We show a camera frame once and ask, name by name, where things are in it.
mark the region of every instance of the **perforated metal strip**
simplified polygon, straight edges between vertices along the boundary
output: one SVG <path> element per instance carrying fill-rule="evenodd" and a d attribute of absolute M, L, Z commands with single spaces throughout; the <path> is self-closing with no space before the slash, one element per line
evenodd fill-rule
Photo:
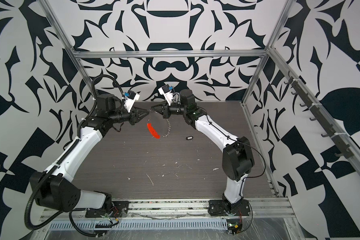
<path fill-rule="evenodd" d="M 95 223 L 93 220 L 76 220 L 80 229 L 92 230 Z M 72 224 L 67 220 L 52 221 L 49 228 L 51 231 L 72 230 Z M 171 220 L 120 220 L 120 223 L 112 230 L 169 230 L 169 229 L 219 229 L 226 230 L 225 219 L 171 219 Z"/>

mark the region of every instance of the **cable tie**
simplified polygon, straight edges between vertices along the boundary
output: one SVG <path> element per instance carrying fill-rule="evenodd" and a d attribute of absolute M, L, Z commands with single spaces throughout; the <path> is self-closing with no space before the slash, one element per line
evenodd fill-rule
<path fill-rule="evenodd" d="M 308 108 L 308 110 L 310 110 L 315 105 L 322 105 L 322 104 L 321 103 L 312 103 L 311 106 Z"/>
<path fill-rule="evenodd" d="M 346 132 L 335 132 L 330 138 L 332 139 L 334 136 L 337 135 L 348 135 Z"/>

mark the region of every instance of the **metal spring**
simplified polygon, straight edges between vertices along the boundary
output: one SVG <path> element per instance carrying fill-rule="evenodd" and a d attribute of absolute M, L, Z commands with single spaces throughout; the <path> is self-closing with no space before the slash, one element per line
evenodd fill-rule
<path fill-rule="evenodd" d="M 169 122 L 169 120 L 167 118 L 166 118 L 166 120 L 167 120 L 168 128 L 167 128 L 167 133 L 165 135 L 163 135 L 163 137 L 168 137 L 169 132 L 171 131 L 171 123 Z"/>

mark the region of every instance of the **metal hook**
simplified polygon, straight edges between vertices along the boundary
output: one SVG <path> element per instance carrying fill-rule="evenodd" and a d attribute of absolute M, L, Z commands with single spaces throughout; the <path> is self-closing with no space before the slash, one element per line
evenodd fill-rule
<path fill-rule="evenodd" d="M 284 84 L 289 84 L 289 83 L 292 83 L 293 82 L 293 79 L 292 77 L 289 75 L 289 72 L 288 72 L 288 76 L 289 76 L 289 80 L 284 82 Z"/>

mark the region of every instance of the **red wire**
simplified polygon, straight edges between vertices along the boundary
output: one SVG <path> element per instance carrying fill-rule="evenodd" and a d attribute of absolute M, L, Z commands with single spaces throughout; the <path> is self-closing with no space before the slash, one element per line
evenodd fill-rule
<path fill-rule="evenodd" d="M 113 215 L 113 217 L 116 217 L 115 215 L 117 214 L 117 213 L 119 213 L 119 210 L 117 209 L 117 207 L 113 207 L 113 208 L 111 208 L 111 210 L 112 209 L 116 209 L 117 210 L 117 212 Z"/>

